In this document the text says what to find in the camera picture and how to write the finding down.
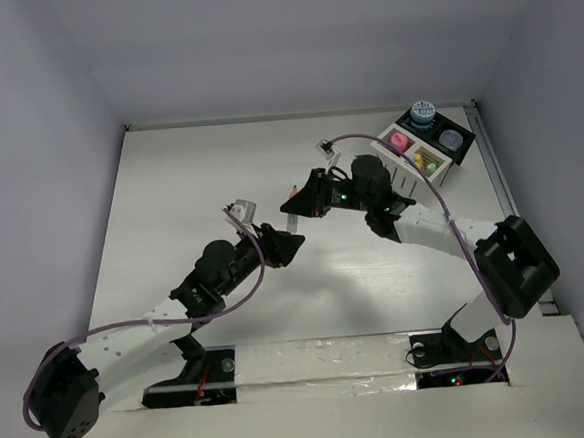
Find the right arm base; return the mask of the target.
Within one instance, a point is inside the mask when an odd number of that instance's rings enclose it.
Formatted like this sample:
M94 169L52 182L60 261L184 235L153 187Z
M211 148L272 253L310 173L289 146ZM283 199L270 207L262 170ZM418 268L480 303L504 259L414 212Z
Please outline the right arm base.
M465 303L439 330L411 335L406 363L416 371L418 388L449 388L483 383L508 383L493 307Z

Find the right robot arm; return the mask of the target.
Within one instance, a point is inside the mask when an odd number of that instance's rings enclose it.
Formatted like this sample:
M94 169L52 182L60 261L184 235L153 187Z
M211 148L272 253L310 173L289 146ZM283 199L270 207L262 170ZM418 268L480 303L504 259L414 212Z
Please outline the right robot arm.
M452 217L393 191L388 169L373 155L361 155L347 177L338 168L314 168L303 188L280 210L320 218L331 209L362 211L378 237L419 245L468 262L482 293L444 324L441 348L462 360L491 328L522 319L558 280L560 269L524 218L500 222Z

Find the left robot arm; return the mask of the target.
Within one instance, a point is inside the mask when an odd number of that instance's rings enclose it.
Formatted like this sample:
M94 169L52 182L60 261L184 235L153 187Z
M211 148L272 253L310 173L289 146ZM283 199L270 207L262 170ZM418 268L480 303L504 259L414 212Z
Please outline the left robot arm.
M124 399L165 380L195 380L205 349L194 332L231 313L224 299L247 277L286 267L304 242L263 223L237 243L208 243L183 282L143 318L50 347L25 391L25 422L48 438L82 438Z

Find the clear jar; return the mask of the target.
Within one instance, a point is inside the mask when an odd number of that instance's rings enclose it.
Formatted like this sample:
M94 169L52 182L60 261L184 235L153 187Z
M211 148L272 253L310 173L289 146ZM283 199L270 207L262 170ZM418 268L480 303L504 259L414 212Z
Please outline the clear jar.
M458 151L462 146L464 137L457 130L445 129L440 133L439 143L451 152Z

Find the orange marker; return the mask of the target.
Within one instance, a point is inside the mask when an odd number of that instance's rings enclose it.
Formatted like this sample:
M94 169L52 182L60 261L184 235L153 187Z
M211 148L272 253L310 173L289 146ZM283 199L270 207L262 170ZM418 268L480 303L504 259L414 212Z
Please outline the orange marker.
M292 199L292 197L294 197L296 194L298 193L298 188L296 185L293 186L293 188L291 189L288 198ZM294 214L287 214L287 219L286 219L286 227L287 227L287 231L291 234L296 234L298 231L298 217Z

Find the pink cap bottle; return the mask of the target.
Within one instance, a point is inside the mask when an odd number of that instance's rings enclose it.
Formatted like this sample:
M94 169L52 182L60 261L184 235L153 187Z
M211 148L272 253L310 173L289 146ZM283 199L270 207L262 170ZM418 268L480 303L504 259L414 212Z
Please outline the pink cap bottle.
M396 131L390 137L391 146L399 152L405 152L405 150L409 146L408 136L405 135L403 132Z

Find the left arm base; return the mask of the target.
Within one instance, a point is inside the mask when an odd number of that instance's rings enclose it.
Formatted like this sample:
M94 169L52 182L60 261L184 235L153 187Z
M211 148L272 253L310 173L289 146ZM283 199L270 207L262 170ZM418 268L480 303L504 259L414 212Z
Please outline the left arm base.
M147 409L216 406L237 402L235 347L204 348L192 335L171 343L183 361L180 373L145 390Z

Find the yellow marker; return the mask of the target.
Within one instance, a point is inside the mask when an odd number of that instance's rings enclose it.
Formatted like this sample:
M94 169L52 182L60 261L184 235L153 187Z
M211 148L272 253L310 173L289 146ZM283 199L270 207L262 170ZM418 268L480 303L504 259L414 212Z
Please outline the yellow marker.
M419 153L415 153L415 154L414 154L414 162L415 162L415 164L416 164L417 166L419 166L420 168L422 168L422 167L423 167L423 165L424 165L424 164L423 164L423 157L422 157L422 155L421 155L421 154L419 154Z

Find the blue lid jar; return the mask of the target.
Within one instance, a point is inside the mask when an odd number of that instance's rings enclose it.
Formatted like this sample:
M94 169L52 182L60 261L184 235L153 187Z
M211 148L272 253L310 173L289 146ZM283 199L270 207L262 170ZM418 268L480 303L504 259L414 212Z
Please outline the blue lid jar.
M436 114L436 106L431 102L427 100L417 101L410 108L409 121L411 126L417 130L425 131L434 125Z

